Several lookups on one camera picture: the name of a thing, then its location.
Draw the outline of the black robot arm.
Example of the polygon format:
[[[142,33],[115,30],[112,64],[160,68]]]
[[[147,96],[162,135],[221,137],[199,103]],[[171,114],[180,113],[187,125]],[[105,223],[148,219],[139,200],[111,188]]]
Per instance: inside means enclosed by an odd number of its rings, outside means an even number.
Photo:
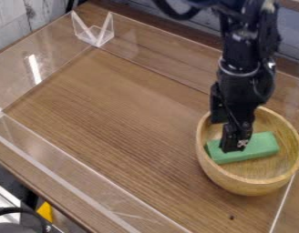
[[[175,20],[191,19],[203,8],[218,13],[223,53],[211,85],[211,122],[223,125],[219,147],[242,151],[251,140],[255,109],[273,96],[279,49],[277,0],[183,0],[188,10],[176,12],[168,0],[154,0]]]

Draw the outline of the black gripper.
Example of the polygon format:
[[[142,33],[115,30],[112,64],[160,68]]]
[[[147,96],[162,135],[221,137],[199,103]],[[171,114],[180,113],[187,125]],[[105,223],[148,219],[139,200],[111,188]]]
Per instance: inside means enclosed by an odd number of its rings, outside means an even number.
[[[243,151],[249,145],[255,109],[274,93],[277,63],[273,58],[262,59],[246,73],[233,69],[223,58],[218,65],[218,79],[211,85],[211,122],[223,124],[219,148],[229,153]]]

